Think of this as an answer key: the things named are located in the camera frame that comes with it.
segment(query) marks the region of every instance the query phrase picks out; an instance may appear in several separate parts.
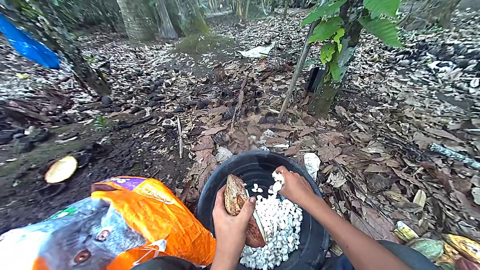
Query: tree trunk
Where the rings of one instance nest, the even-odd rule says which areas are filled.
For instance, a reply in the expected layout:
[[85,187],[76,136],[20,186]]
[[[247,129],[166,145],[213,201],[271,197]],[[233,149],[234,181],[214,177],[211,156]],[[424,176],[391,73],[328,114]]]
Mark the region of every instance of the tree trunk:
[[195,0],[166,0],[168,15],[178,36],[205,34],[209,28]]
[[288,3],[290,3],[290,0],[285,0],[285,8],[283,9],[283,18],[284,19],[287,16]]
[[250,1],[247,0],[247,7],[245,8],[245,20],[248,20],[248,9],[250,8]]
[[117,0],[119,4],[125,30],[132,45],[144,45],[155,41],[150,15],[145,10],[141,0]]
[[275,12],[275,0],[270,0],[270,13],[274,13]]
[[241,22],[245,21],[242,0],[237,0],[237,15],[239,16]]
[[432,23],[438,23],[443,28],[450,28],[452,12],[460,0],[424,0],[424,3],[414,13],[416,17],[425,18]]
[[[341,90],[343,77],[348,69],[348,66],[350,65],[350,62],[353,60],[353,55],[357,48],[360,32],[362,30],[362,26],[358,22],[361,12],[356,10],[356,6],[358,6],[358,4],[352,3],[353,8],[350,9],[350,2],[347,1],[340,7],[340,17],[347,26],[345,35],[340,39],[342,43],[342,50],[338,53],[343,64],[340,64],[340,61],[338,60],[335,61],[335,59],[327,62],[325,74],[328,74],[328,76],[326,77],[326,80],[322,80],[322,87],[319,87],[315,91],[314,99],[312,102],[310,102],[308,109],[309,113],[315,113],[316,118],[326,117],[328,115],[333,98],[339,92],[339,90]],[[339,69],[343,70],[338,82],[335,82],[332,76],[329,74],[331,65],[334,62],[335,64],[338,64]]]
[[75,45],[75,41],[70,37],[65,26],[58,19],[56,11],[51,6],[49,0],[38,0],[39,9],[42,11],[48,24],[52,26],[53,31],[45,27],[48,35],[56,40],[57,50],[61,51],[65,58],[72,63],[73,71],[83,82],[92,88],[99,96],[108,96],[111,91],[103,75],[99,71],[94,71],[88,64],[80,51],[80,48]]
[[100,10],[100,12],[102,13],[102,16],[103,16],[103,18],[104,18],[104,21],[109,25],[110,31],[116,33],[116,32],[117,32],[117,29],[115,28],[114,19],[113,19],[112,16],[110,15],[110,12],[109,12],[108,9],[106,8],[105,3],[103,2],[103,0],[97,1],[97,7],[98,7],[98,9]]
[[178,35],[173,28],[172,21],[167,12],[164,0],[157,0],[158,3],[158,13],[160,14],[161,26],[159,34],[161,37],[168,39],[177,39]]
[[265,4],[264,4],[264,0],[260,0],[260,3],[262,3],[262,11],[264,12],[265,16],[267,16],[267,11],[265,10]]

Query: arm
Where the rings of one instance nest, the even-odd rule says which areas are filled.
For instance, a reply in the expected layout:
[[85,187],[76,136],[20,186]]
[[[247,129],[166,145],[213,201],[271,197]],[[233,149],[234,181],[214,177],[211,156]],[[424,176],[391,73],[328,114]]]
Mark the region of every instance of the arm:
[[309,212],[328,230],[356,270],[410,269],[388,249],[335,213],[313,192],[305,178],[289,172],[284,166],[276,171],[285,179],[280,193]]
[[250,197],[237,216],[230,216],[225,210],[225,186],[216,194],[213,208],[215,227],[215,255],[210,270],[235,270],[245,245],[247,223],[255,209],[254,197]]

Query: blue tarp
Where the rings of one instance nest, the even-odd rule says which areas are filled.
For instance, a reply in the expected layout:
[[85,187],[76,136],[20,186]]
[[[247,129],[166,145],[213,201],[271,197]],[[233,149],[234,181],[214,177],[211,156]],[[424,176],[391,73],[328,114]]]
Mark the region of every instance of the blue tarp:
[[56,53],[52,52],[42,43],[31,39],[24,31],[17,29],[1,13],[0,31],[3,32],[12,47],[21,55],[48,68],[60,68],[60,60]]

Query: pant leg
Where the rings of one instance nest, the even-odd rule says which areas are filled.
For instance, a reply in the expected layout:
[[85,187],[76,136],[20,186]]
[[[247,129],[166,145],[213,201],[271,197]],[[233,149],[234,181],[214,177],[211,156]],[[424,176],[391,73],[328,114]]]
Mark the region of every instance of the pant leg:
[[[435,264],[432,263],[427,257],[409,246],[399,245],[387,240],[379,240],[377,242],[392,252],[393,255],[397,256],[397,258],[403,261],[412,270],[438,270],[438,267],[435,266]],[[345,254],[342,254],[334,263],[330,263],[330,265],[323,269],[354,270],[352,264]]]

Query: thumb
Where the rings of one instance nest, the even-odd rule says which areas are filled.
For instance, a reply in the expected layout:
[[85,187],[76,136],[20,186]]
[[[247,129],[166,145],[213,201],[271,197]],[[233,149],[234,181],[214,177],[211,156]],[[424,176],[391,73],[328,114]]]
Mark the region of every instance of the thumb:
[[250,197],[243,204],[243,207],[238,216],[240,216],[245,222],[248,222],[250,217],[253,215],[256,200],[257,199],[255,197]]

